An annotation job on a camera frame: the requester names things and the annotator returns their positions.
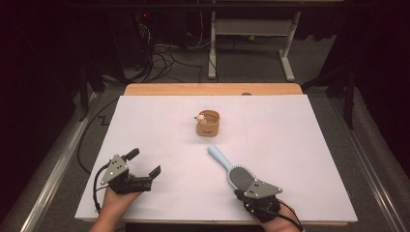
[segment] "human hand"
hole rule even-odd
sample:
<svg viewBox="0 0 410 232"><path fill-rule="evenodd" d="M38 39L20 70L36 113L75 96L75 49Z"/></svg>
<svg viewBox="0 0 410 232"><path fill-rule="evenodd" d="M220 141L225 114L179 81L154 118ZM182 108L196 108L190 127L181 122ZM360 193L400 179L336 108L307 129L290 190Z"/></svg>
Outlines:
<svg viewBox="0 0 410 232"><path fill-rule="evenodd" d="M110 187L106 188L102 209L97 221L91 227L90 232L114 231L115 225L121 220L133 200L141 194L142 192L117 194Z"/></svg>
<svg viewBox="0 0 410 232"><path fill-rule="evenodd" d="M299 220L296 218L295 210L292 208L286 207L287 205L283 201L279 201L280 210L278 214L285 216L294 220L296 223L299 223ZM301 230L292 222L285 218L275 217L273 220L262 223L257 217L251 215L253 219L262 226L265 232L300 232Z"/></svg>

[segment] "dark background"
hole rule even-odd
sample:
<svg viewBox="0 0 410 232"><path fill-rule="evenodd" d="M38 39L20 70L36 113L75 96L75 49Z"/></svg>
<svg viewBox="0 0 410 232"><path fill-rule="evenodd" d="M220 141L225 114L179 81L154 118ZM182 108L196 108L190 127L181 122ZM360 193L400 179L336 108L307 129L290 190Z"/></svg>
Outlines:
<svg viewBox="0 0 410 232"><path fill-rule="evenodd" d="M132 30L132 17L144 19L140 13L71 14L53 0L1 1L0 4L1 154L5 167L0 220L3 220L73 115L72 96L79 88L81 71L90 70L86 80L101 90L102 73L127 81L123 66L145 64L147 53L141 51L138 32ZM354 67L356 85L370 114L396 159L410 175L407 10L408 6L399 1L389 1L382 8L365 13L302 13L295 38L304 40L313 35L316 40L322 40L337 35L322 73L346 60ZM200 35L198 14L161 12L149 16L156 35L180 46L184 46L187 32ZM209 38L210 13L203 14L203 21L204 38Z"/></svg>

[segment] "black cable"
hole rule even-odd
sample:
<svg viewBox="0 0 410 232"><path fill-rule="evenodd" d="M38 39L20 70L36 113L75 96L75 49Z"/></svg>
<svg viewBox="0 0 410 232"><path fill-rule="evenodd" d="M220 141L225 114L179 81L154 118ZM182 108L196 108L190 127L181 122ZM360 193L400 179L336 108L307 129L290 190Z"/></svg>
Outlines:
<svg viewBox="0 0 410 232"><path fill-rule="evenodd" d="M292 224L294 224L301 232L303 232L303 231L304 231L304 227L302 226L302 224L301 224L301 222L299 221L298 217L296 216L295 212L293 212L293 210L291 210L290 207L287 206L286 204L284 204L284 203L282 203L282 202L279 202L279 203L282 204L282 205L284 205L285 207L287 207L287 208L292 212L292 214L295 216L295 218L296 218L296 220L297 220L298 222L296 222L295 220L293 220L293 219L290 218L290 217L283 216L283 215L281 215L281 214L278 214L278 213L275 213L275 212L266 210L266 209L264 209L264 208L262 208L262 207L259 207L259 206L255 206L255 207L256 207L258 210L263 211L263 212L265 212L265 213L274 215L274 216L276 216L276 217L278 217L278 218L283 218L283 219L288 220L289 222L291 222Z"/></svg>
<svg viewBox="0 0 410 232"><path fill-rule="evenodd" d="M182 62L178 61L178 60L175 59L175 57L172 55L171 48L169 48L169 56L171 56L172 59L173 59L176 63L178 63L178 64L180 64L180 65L187 66L187 67L193 67L193 68L199 68L198 83L201 82L201 73L202 73L202 68L203 68L201 65L189 65L189 64L185 64L185 63L182 63Z"/></svg>
<svg viewBox="0 0 410 232"><path fill-rule="evenodd" d="M162 52L162 53L165 53L165 52L167 52L171 49L171 43L168 42L168 46L165 46L162 43L159 43L159 44L155 45L155 48L159 48L159 47L165 48L165 51Z"/></svg>
<svg viewBox="0 0 410 232"><path fill-rule="evenodd" d="M249 36L226 36L228 38L231 38L232 40L237 40L237 41L242 41L242 42L248 42L251 44L264 44L266 42L268 42L269 40L273 39L273 38L284 38L284 36L270 36L270 37L266 37L266 36L262 36L265 40L263 40L262 42L257 42L255 40L250 40Z"/></svg>
<svg viewBox="0 0 410 232"><path fill-rule="evenodd" d="M214 62L212 62L211 58L209 58L208 60L215 69L215 78L217 79L217 83L220 83L220 77L218 76L217 67L215 66Z"/></svg>
<svg viewBox="0 0 410 232"><path fill-rule="evenodd" d="M96 206L97 213L100 213L100 210L102 209L99 203L99 200L97 199L97 181L99 179L100 174L109 166L111 161L109 161L106 165L104 165L100 170L97 172L96 177L94 178L94 185L93 185L93 199L94 199L94 205Z"/></svg>
<svg viewBox="0 0 410 232"><path fill-rule="evenodd" d="M160 56L160 57L162 58L163 62L165 63L165 65L164 65L163 68L155 68L155 71L158 72L158 75L155 76L155 77L153 77L153 78L151 78L151 79L149 78L149 79L147 80L147 82L152 82L152 81L154 81L154 80L156 80L156 79L159 79L159 78L163 77L165 74L162 74L162 73L163 73L166 69L168 69L168 68L170 68L170 69L168 70L168 72L167 72L166 74L170 73L171 70L172 70L172 64L173 64L173 62L171 62L171 61L169 61L169 60L166 60L166 59L165 59L161 54L159 54L159 53L154 53L154 54Z"/></svg>
<svg viewBox="0 0 410 232"><path fill-rule="evenodd" d="M148 64L149 64L149 66L151 67L150 68L150 71L149 72L147 72L144 76L143 76L143 78L142 78L142 80L141 80L141 83L146 83L147 81L148 81L148 78L150 77L150 75L151 75L151 72L152 72L152 70L154 69L154 62L153 62L153 54L151 53L151 55L148 57Z"/></svg>
<svg viewBox="0 0 410 232"><path fill-rule="evenodd" d="M172 60L172 61L169 61L169 60L167 60L167 59L165 59L165 57L163 56L163 55L169 55L169 54L166 54L166 53L154 53L154 55L157 55L157 56L160 56L162 59L159 59L159 60L156 60L156 61L154 61L154 69L156 70L156 71L158 71L158 70L164 70L164 69L167 69L167 68L169 68L169 67L171 67L172 68L172 65L174 64L174 61ZM160 68L160 67L155 67L155 64L157 63L157 62L159 62L160 60L163 60L163 63L164 63L164 67L163 68Z"/></svg>
<svg viewBox="0 0 410 232"><path fill-rule="evenodd" d="M151 65L151 62L147 61L147 63L144 66L144 69L142 70L142 72L136 74L135 76L131 77L130 80L135 81L141 77L146 76L147 74L149 74L152 70L153 66Z"/></svg>
<svg viewBox="0 0 410 232"><path fill-rule="evenodd" d="M117 99L115 99L115 100L109 102L106 106L104 106L104 107L96 114L96 116L94 116L94 118L91 119L91 121L88 123L87 127L85 128L84 133L81 135L81 137L80 137L80 139L79 139L78 147L77 147L77 162L78 162L79 166L82 168L82 170L84 170L86 173L88 173L88 175L91 175L91 171L89 171L89 170L82 164L81 159L80 159L79 150L80 150L80 148L81 148L82 141L84 140L84 136L85 136L85 134L87 133L88 129L90 128L91 124L94 122L94 120L96 120L96 118L103 112L103 110L105 110L105 109L108 108L112 103L117 102L118 100L119 100L119 98L117 98Z"/></svg>
<svg viewBox="0 0 410 232"><path fill-rule="evenodd" d="M99 190L101 190L101 189L106 189L106 188L108 188L108 186L106 186L106 187L101 187L101 188L97 188L96 191L99 191Z"/></svg>

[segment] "light blue brush handle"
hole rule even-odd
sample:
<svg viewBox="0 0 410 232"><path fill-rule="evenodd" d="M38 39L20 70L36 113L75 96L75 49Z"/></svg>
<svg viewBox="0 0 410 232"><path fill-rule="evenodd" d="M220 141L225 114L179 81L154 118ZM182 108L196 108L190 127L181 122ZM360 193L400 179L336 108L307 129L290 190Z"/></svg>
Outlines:
<svg viewBox="0 0 410 232"><path fill-rule="evenodd" d="M208 153L211 154L217 161L222 164L227 171L232 169L232 164L226 159L226 157L220 152L220 150L215 145L211 145L208 147Z"/></svg>

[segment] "electrical cord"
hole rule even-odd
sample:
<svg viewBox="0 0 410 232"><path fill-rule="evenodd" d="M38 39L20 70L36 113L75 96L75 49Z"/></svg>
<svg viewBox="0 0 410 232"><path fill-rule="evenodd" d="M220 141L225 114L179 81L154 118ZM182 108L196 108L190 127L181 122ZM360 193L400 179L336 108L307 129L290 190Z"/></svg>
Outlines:
<svg viewBox="0 0 410 232"><path fill-rule="evenodd" d="M147 50L145 51L145 53L148 55L148 58L147 58L147 62L145 64L145 66L144 66L143 72L141 72L141 73L135 75L134 77L132 77L131 78L132 81L136 81L137 79L142 78L141 83L144 83L144 82L146 82L146 79L148 78L148 76L151 74L151 71L154 68L152 56L153 56L153 52L154 52L155 40L156 39L152 39L152 40L150 40L150 43L147 44L147 47L146 47Z"/></svg>
<svg viewBox="0 0 410 232"><path fill-rule="evenodd" d="M218 76L218 70L217 67L215 66L214 62L212 62L211 58L208 59L209 63L214 67L215 70L215 78L217 79L217 83L220 83L220 77Z"/></svg>
<svg viewBox="0 0 410 232"><path fill-rule="evenodd" d="M104 165L102 168L100 168L100 170L96 174L96 177L94 178L93 199L94 199L94 205L96 206L97 213L100 213L100 211L102 210L99 200L97 199L97 181L99 179L100 174L109 166L110 163L111 163L111 160L106 165Z"/></svg>
<svg viewBox="0 0 410 232"><path fill-rule="evenodd" d="M129 77L128 80L129 80L131 83L135 83L135 81L136 81L138 78L141 78L142 76L145 76L146 74L148 74L148 73L151 71L151 69L152 69L152 66L150 66L150 63L149 63L149 62L147 62L147 63L143 66L143 69L141 69L141 71L139 71L139 73L135 74L135 75L132 76L132 77ZM107 77L105 77L105 76L102 76L102 81L105 82L105 83L108 83L108 84L123 84L122 81L115 80L115 79L109 79L109 78L107 78Z"/></svg>
<svg viewBox="0 0 410 232"><path fill-rule="evenodd" d="M262 37L254 37L254 39L251 40L251 39L249 38L249 36L229 35L229 36L225 36L225 37L228 37L228 38L230 38L231 40L237 40L237 41L242 41L242 42L248 42L248 43L251 43L251 44L265 44L266 42L268 42L268 41L271 40L271 39L280 39L280 38L283 38L283 37L281 37L281 36L270 36L270 37L262 36ZM264 40L261 41L261 42L258 42L258 41L255 40L255 39L258 39L258 38L264 38Z"/></svg>
<svg viewBox="0 0 410 232"><path fill-rule="evenodd" d="M158 52L154 52L153 54L155 56L160 57L160 59L153 61L154 64L158 63L158 62L163 62L164 65L162 67L154 67L154 71L157 71L159 74L157 74L157 76L155 77L151 77L149 79L146 80L146 82L152 82L156 79L162 78L164 76L169 77L171 79L177 80L179 82L185 82L183 80L180 80L178 78L169 76L168 74L171 73L172 68L174 66L174 64L179 64L179 65L183 65L183 66L187 66L187 67L193 67L193 68L199 68L199 73L198 73L198 82L200 82L200 75L202 73L202 69L203 67L201 65L190 65L190 64L186 64L183 63L179 60L177 60L173 55L172 55L172 49L171 49L171 44L169 43L168 45L163 45L163 44L157 44L155 45L155 48L164 48L164 51L158 51Z"/></svg>
<svg viewBox="0 0 410 232"><path fill-rule="evenodd" d="M107 109L111 104L113 104L114 102L117 102L118 100L119 100L119 98L117 98L117 99L115 99L115 100L109 102L107 105L105 105L105 106L96 114L96 116L94 116L94 117L91 119L91 121L88 123L87 127L85 128L84 133L81 135L81 137L80 137L80 139L79 139L78 147L77 147L77 151L76 151L76 152L77 152L77 156L76 156L76 157L77 157L77 162L78 162L79 166L81 167L81 169L84 170L86 173L88 173L88 175L91 175L91 171L89 171L89 170L82 164L81 158L80 158L80 152L79 152L79 150L80 150L80 148L81 148L82 141L84 140L84 136L85 136L85 134L87 133L87 131L89 130L90 126L93 124L94 120L96 120L96 118L98 118L98 117L100 116L100 114L101 114L105 109Z"/></svg>
<svg viewBox="0 0 410 232"><path fill-rule="evenodd" d="M106 189L106 188L108 188L108 186L106 186L106 187L101 187L101 188L97 188L96 191L99 191L99 190L101 190L101 189Z"/></svg>
<svg viewBox="0 0 410 232"><path fill-rule="evenodd" d="M203 23L202 12L199 12L199 16L201 18L201 37L199 38L198 44L194 48L200 47L200 45L202 43L203 32L204 32L204 23Z"/></svg>
<svg viewBox="0 0 410 232"><path fill-rule="evenodd" d="M211 41L206 42L204 45L194 46L194 47L188 47L188 49L198 49L198 48L203 48L203 47L207 47L209 44L211 44Z"/></svg>

